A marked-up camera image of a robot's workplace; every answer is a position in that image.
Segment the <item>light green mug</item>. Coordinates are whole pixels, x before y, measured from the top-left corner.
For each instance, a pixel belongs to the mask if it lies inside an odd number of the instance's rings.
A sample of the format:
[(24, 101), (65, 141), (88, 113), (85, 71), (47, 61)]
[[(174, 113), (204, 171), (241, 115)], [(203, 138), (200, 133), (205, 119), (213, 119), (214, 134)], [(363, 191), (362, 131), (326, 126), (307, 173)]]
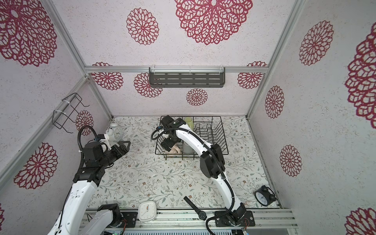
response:
[(189, 128), (191, 130), (194, 130), (193, 118), (191, 118), (191, 117), (185, 117), (184, 121), (186, 122), (186, 124), (189, 126)]

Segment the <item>pink lilac mug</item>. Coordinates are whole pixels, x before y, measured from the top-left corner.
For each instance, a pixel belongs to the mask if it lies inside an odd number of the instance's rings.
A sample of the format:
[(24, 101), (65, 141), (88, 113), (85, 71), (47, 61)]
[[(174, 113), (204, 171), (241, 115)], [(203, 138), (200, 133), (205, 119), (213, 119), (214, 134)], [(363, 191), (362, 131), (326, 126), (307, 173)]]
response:
[(181, 149), (177, 146), (173, 146), (170, 151), (171, 154), (181, 154)]

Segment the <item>grey cream mug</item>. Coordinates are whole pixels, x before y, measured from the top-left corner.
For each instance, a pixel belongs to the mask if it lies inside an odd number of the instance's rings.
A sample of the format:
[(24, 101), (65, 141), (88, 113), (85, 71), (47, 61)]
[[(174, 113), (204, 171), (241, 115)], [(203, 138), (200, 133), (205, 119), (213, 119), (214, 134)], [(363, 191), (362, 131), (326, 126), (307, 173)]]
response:
[(183, 142), (183, 154), (190, 155), (194, 154), (195, 150), (187, 144), (187, 142)]

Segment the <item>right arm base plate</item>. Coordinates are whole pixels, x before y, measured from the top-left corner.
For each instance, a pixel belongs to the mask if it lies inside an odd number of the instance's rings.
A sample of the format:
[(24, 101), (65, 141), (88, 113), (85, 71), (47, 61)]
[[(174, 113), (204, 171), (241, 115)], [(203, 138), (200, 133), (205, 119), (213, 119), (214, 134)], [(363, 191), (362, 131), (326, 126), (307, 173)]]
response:
[(217, 218), (215, 220), (216, 227), (255, 227), (255, 219), (252, 211), (246, 211), (243, 218), (237, 223), (233, 223), (226, 217)]

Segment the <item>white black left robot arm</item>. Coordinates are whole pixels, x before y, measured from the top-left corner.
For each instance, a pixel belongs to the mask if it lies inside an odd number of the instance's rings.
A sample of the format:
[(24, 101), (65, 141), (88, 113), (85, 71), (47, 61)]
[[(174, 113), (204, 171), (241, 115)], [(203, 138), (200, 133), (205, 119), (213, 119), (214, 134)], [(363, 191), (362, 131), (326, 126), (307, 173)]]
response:
[(93, 127), (84, 125), (78, 131), (77, 144), (80, 153), (79, 168), (59, 217), (49, 232), (51, 235), (101, 235), (107, 227), (117, 227), (124, 223), (119, 205), (105, 204), (80, 229), (88, 203), (97, 191), (102, 177), (115, 161), (129, 152), (130, 141), (119, 141), (112, 146), (108, 135), (99, 135)]

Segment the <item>black wire dish rack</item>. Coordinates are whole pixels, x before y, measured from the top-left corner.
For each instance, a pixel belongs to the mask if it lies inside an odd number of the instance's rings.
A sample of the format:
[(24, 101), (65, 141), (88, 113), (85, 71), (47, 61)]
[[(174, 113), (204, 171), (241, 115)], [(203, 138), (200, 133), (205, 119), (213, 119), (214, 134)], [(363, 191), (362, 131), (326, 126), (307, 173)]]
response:
[[(194, 130), (191, 130), (184, 121), (185, 117), (162, 116), (157, 128), (153, 131), (151, 139), (156, 141), (155, 153), (168, 158), (199, 158), (210, 148), (213, 153), (218, 148), (222, 155), (228, 155), (227, 141), (225, 137), (222, 118), (220, 116), (192, 116)], [(176, 138), (175, 146), (181, 149), (181, 154), (166, 152), (161, 146), (167, 137)], [(194, 150), (194, 154), (183, 154), (183, 142), (187, 142)]]

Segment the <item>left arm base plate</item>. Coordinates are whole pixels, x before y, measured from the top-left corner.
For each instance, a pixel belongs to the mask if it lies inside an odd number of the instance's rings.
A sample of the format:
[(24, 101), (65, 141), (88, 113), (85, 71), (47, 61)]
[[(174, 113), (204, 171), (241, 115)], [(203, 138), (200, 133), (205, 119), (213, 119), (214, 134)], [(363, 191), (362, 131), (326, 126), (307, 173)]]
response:
[(123, 211), (121, 212), (122, 218), (121, 218), (121, 224), (119, 225), (119, 228), (135, 228), (138, 213), (135, 211)]

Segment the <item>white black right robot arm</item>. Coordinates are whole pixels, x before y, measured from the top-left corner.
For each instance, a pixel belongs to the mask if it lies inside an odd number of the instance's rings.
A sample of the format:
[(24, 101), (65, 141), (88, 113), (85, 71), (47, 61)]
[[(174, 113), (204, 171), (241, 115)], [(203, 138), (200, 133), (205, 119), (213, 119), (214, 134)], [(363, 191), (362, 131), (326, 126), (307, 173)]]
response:
[(224, 218), (231, 225), (238, 226), (242, 223), (246, 208), (236, 196), (226, 173), (222, 151), (227, 145), (225, 136), (216, 136), (221, 130), (223, 127), (220, 123), (216, 129), (213, 129), (212, 123), (195, 123), (194, 128), (190, 128), (182, 118), (173, 119), (167, 115), (161, 118), (151, 139), (160, 141), (161, 147), (167, 152), (180, 142), (192, 148), (200, 159), (201, 172), (213, 181), (225, 204), (226, 211), (214, 218)]

